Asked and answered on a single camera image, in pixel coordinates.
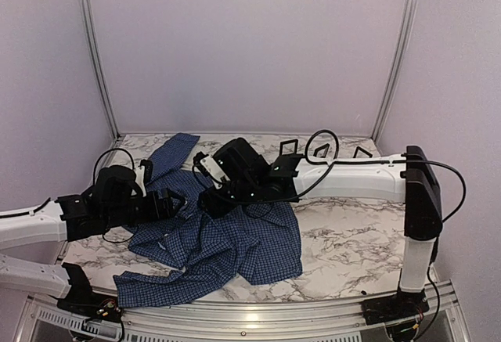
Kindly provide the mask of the blue plaid shirt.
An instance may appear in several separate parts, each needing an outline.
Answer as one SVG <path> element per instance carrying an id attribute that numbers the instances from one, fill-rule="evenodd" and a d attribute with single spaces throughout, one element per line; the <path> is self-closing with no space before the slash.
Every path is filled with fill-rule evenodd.
<path id="1" fill-rule="evenodd" d="M 303 272 L 301 234 L 291 205 L 237 208 L 213 219 L 197 206 L 208 186 L 182 165 L 198 143 L 196 135 L 178 133 L 151 155 L 149 191 L 170 189 L 186 199 L 174 218 L 142 224 L 131 231 L 128 249 L 167 265 L 167 276 L 123 272 L 114 276 L 122 308 L 185 304 L 221 289 L 236 275 L 251 285 L 292 279 Z"/>

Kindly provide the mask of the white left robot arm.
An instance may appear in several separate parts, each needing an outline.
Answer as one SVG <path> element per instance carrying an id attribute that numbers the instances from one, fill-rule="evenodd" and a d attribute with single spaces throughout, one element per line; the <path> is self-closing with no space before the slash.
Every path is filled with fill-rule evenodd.
<path id="1" fill-rule="evenodd" d="M 107 234 L 117 227 L 139 227 L 173 218 L 186 199 L 169 190 L 148 191 L 152 164 L 101 169 L 81 194 L 46 200 L 38 207 L 1 216 L 3 250 L 46 242 L 73 242 Z M 106 301 L 92 290 L 79 265 L 43 265 L 1 256 L 1 287 L 41 293 L 90 315 Z"/>

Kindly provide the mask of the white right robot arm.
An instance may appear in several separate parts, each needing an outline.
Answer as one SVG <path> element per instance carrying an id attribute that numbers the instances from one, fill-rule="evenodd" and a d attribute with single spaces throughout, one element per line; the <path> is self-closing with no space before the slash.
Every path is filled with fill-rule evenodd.
<path id="1" fill-rule="evenodd" d="M 307 153 L 281 153 L 270 164 L 246 139 L 237 138 L 213 155 L 196 154 L 193 173 L 213 182 L 198 199 L 213 218 L 238 206 L 323 197 L 403 203 L 404 262 L 398 292 L 389 297 L 387 309 L 403 317 L 417 306 L 443 229 L 440 185 L 419 146 L 375 159 L 327 160 L 312 159 Z"/>

